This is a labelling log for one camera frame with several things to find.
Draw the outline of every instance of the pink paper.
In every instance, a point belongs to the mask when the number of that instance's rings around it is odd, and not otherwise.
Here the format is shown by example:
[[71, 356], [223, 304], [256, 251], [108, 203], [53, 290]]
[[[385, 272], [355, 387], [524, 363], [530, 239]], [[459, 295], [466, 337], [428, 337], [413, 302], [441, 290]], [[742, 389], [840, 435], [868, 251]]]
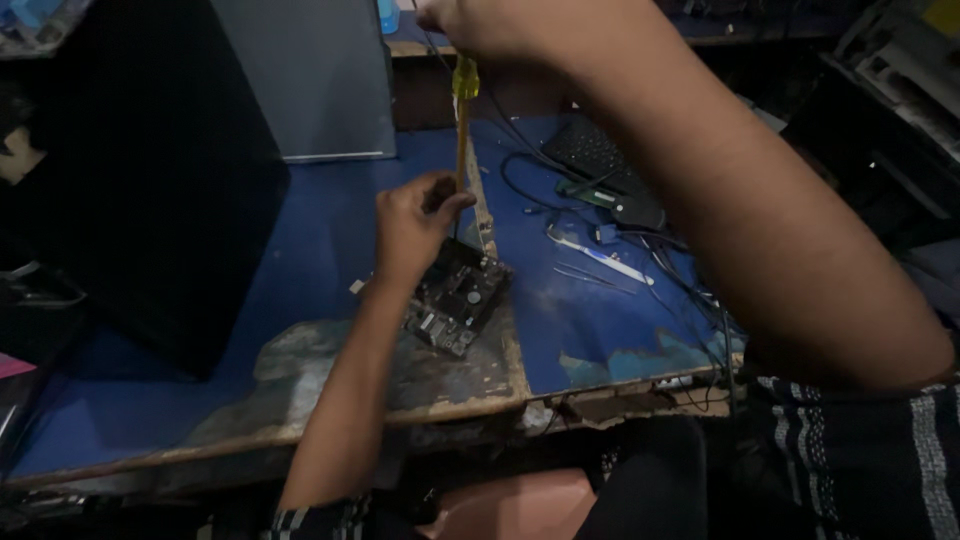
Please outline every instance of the pink paper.
[[13, 377], [14, 375], [20, 375], [21, 373], [27, 373], [35, 369], [36, 366], [34, 366], [34, 364], [0, 353], [0, 379]]

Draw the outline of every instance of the circuit board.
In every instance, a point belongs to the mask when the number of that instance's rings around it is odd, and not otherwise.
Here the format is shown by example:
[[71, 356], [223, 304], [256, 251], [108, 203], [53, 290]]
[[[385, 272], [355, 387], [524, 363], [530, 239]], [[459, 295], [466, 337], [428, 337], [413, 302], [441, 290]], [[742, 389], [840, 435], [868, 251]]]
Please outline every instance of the circuit board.
[[449, 238], [414, 292], [403, 327], [434, 347], [463, 356], [513, 275], [502, 261]]

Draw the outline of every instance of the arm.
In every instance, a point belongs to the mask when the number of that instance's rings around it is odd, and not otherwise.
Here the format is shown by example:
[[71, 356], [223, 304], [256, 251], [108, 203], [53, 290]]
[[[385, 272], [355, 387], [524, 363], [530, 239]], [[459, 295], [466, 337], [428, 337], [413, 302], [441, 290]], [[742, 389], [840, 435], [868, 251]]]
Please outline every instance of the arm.
[[651, 0], [435, 0], [420, 21], [577, 83], [775, 374], [880, 388], [952, 370], [946, 333], [886, 250]]
[[424, 213], [453, 187], [450, 173], [429, 173], [376, 197], [376, 269], [343, 350], [294, 454], [279, 508], [331, 503], [367, 487], [380, 450], [387, 380], [403, 313], [433, 263], [456, 214], [475, 202], [459, 193]]

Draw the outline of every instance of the forearm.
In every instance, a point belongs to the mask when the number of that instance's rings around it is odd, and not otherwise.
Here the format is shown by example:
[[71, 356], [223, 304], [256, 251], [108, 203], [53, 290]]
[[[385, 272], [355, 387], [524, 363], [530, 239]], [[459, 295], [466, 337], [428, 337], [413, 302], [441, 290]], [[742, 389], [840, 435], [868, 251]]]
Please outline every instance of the forearm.
[[652, 2], [630, 6], [622, 31], [558, 44], [556, 64], [613, 119], [737, 320], [798, 379], [882, 387], [948, 370], [947, 336], [870, 231]]
[[281, 509], [322, 504], [366, 486], [380, 450], [390, 361], [412, 287], [379, 281], [363, 304], [297, 446]]

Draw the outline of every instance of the black keyboard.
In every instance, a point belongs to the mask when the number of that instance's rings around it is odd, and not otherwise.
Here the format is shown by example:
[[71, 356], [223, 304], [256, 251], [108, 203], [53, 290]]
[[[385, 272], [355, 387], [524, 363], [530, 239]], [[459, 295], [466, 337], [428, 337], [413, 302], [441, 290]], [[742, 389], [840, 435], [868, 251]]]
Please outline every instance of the black keyboard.
[[613, 172], [600, 184], [610, 191], [636, 199], [652, 197], [650, 189], [613, 141], [585, 116], [576, 116], [540, 150], [552, 160], [589, 179]]

